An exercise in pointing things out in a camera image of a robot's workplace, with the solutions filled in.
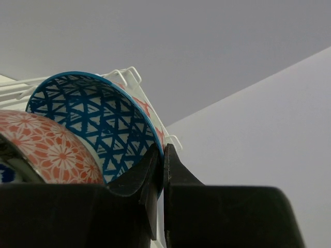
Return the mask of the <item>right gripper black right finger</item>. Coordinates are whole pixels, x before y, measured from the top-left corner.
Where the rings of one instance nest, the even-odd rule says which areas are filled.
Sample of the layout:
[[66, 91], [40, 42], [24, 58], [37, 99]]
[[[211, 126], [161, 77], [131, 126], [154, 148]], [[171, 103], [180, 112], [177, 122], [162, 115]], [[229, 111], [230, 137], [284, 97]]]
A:
[[173, 144], [168, 143], [164, 150], [163, 170], [163, 220], [164, 237], [167, 247], [172, 247], [169, 234], [171, 229], [171, 186], [175, 184], [204, 185], [180, 160]]

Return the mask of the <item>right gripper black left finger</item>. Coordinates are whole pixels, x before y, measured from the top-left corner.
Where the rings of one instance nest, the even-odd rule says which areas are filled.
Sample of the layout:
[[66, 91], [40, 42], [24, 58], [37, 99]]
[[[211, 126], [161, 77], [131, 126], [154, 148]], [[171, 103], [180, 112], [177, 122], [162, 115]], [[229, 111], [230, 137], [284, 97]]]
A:
[[151, 240], [157, 232], [159, 150], [151, 145], [137, 165], [108, 183], [120, 240]]

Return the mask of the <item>blue triangle patterned bowl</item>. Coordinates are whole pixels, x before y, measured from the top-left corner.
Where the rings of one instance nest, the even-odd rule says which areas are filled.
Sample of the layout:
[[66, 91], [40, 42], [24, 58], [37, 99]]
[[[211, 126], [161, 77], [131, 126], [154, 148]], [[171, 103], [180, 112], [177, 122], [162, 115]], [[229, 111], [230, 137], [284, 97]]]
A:
[[156, 145], [164, 158], [164, 134], [152, 123], [147, 103], [122, 85], [80, 71], [44, 80], [26, 111], [54, 120], [88, 144], [109, 183], [135, 166]]

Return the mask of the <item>orange white patterned bowl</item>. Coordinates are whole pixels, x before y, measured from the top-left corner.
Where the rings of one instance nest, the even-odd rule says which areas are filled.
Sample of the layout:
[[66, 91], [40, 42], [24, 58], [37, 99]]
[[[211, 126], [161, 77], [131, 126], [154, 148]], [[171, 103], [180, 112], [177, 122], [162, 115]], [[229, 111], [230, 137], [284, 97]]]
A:
[[45, 183], [23, 152], [1, 134], [1, 184]]

